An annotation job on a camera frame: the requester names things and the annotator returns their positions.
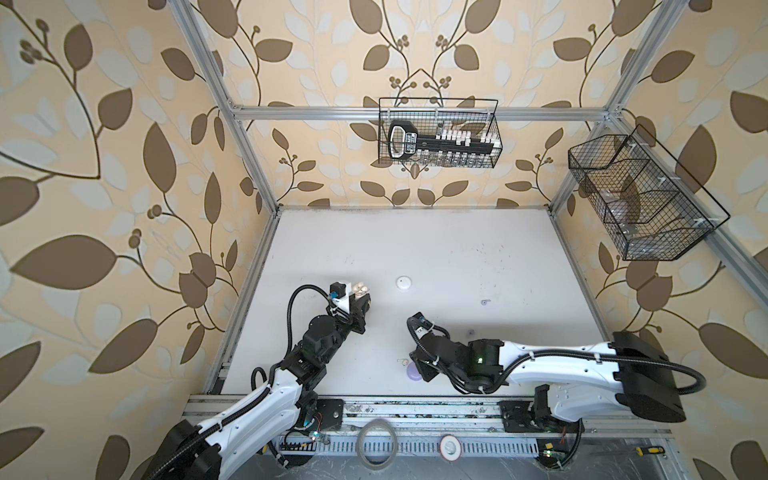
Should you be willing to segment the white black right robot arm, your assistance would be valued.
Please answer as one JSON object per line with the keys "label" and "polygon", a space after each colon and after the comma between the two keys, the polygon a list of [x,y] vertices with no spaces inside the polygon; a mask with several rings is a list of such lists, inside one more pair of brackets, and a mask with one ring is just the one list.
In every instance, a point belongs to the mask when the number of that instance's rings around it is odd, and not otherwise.
{"label": "white black right robot arm", "polygon": [[462,344],[420,313],[406,326],[415,343],[410,358],[423,381],[443,375],[464,395],[533,384],[534,416],[562,422],[629,411],[645,420],[681,423],[682,397],[707,385],[703,374],[628,332],[594,345],[545,347],[498,339]]}

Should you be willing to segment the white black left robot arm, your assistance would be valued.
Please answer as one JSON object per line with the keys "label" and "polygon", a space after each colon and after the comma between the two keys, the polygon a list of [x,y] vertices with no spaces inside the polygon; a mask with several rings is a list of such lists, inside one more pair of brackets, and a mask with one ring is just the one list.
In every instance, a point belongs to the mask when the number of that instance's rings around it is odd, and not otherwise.
{"label": "white black left robot arm", "polygon": [[[313,291],[325,312],[294,340],[292,313],[300,293]],[[286,308],[286,354],[264,373],[265,382],[233,406],[194,425],[177,423],[146,466],[144,479],[228,479],[283,433],[321,429],[316,386],[351,333],[364,334],[371,295],[362,283],[334,282],[328,290],[304,284]]]}

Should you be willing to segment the white earbud charging case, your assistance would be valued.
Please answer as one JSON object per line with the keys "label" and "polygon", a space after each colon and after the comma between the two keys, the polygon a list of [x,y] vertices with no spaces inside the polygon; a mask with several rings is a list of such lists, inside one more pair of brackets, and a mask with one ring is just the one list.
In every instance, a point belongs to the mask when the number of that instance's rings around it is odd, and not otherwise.
{"label": "white earbud charging case", "polygon": [[408,290],[412,286],[412,280],[408,276],[400,276],[396,279],[396,286],[400,290]]}

